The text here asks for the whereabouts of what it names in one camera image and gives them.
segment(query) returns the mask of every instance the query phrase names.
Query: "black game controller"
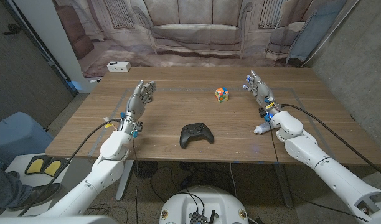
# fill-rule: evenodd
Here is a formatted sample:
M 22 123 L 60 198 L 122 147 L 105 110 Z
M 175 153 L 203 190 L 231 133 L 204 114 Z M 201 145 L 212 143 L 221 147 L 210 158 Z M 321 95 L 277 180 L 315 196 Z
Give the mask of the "black game controller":
M 185 149 L 190 139 L 203 138 L 210 144 L 214 143 L 214 136 L 210 129 L 203 123 L 188 124 L 182 128 L 181 136 L 179 137 L 179 145 Z

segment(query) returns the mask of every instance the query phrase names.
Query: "rubik's cube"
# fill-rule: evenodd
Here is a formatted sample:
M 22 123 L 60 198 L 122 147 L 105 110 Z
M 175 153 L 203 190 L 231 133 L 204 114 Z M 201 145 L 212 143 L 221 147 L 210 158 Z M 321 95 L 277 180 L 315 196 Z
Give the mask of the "rubik's cube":
M 219 88 L 215 90 L 215 98 L 219 103 L 227 101 L 229 98 L 229 92 L 225 87 Z

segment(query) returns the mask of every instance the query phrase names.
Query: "white robotic arm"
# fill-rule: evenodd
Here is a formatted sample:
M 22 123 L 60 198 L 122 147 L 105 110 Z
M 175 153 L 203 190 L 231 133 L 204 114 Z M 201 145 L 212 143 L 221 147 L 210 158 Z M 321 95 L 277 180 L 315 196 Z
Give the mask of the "white robotic arm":
M 132 141 L 142 131 L 142 122 L 137 123 L 137 120 L 145 111 L 145 104 L 151 101 L 155 90 L 154 81 L 145 85 L 142 80 L 139 82 L 127 102 L 126 111 L 122 113 L 119 129 L 113 131 L 102 144 L 101 154 L 90 174 L 50 210 L 38 217 L 83 215 L 96 196 L 121 177 L 123 161 L 128 157 Z
M 254 71 L 252 76 L 247 75 L 247 82 L 250 86 L 243 87 L 250 91 L 258 104 L 264 108 L 260 110 L 261 117 L 271 122 L 273 127 L 280 126 L 276 136 L 285 143 L 287 153 L 312 168 L 353 214 L 367 221 L 376 219 L 375 223 L 381 223 L 381 190 L 366 184 L 327 155 L 316 140 L 303 129 L 303 124 L 282 110 L 271 90 Z

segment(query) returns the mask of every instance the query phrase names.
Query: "robot finger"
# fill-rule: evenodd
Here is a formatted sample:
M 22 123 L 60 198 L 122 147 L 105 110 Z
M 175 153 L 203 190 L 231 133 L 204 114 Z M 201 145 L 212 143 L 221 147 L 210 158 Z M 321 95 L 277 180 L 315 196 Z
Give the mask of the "robot finger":
M 138 85 L 135 87 L 134 95 L 140 94 L 142 89 L 143 89 L 143 80 L 140 80 Z

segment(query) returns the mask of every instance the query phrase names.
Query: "white bottle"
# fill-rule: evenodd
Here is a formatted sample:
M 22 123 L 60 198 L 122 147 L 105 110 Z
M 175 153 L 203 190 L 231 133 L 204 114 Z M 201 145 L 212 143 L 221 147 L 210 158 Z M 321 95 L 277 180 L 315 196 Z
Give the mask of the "white bottle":
M 272 121 L 270 121 L 270 124 L 271 124 L 272 128 L 279 127 L 279 125 L 274 127 Z M 262 133 L 265 133 L 265 132 L 271 130 L 270 124 L 268 124 L 268 122 L 265 122 L 265 123 L 263 123 L 261 125 L 258 125 L 257 127 L 255 127 L 254 134 L 262 134 Z

